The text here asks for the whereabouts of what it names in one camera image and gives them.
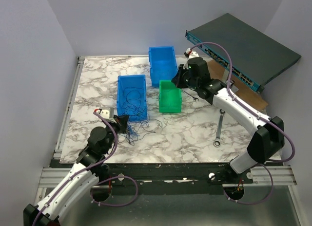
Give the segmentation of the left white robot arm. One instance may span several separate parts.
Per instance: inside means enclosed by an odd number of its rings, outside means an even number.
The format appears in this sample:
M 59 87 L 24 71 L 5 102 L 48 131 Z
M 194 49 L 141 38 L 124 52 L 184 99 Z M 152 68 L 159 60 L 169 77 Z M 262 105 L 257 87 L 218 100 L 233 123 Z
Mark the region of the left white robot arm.
M 126 133 L 128 115 L 102 118 L 105 127 L 91 130 L 86 147 L 61 182 L 36 205 L 29 204 L 23 211 L 25 226 L 58 226 L 61 218 L 95 184 L 108 179 L 103 163 L 117 148 L 118 135 Z

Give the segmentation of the green bin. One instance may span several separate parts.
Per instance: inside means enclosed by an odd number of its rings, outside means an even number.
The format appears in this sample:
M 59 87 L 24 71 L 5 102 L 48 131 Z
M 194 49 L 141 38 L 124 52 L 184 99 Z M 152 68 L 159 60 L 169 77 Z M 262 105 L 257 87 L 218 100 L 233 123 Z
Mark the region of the green bin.
M 160 113 L 181 113 L 182 94 L 170 80 L 159 82 L 159 112 Z

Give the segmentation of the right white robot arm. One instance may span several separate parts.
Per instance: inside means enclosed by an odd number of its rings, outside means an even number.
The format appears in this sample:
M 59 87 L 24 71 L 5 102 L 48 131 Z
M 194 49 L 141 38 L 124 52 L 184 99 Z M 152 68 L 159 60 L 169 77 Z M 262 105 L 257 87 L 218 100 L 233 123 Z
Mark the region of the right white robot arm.
M 201 57 L 193 57 L 180 64 L 172 82 L 180 89 L 189 88 L 197 95 L 235 119 L 252 136 L 246 151 L 229 162 L 224 177 L 235 183 L 247 169 L 268 161 L 285 145 L 283 120 L 270 118 L 236 97 L 226 84 L 210 77 L 208 64 Z

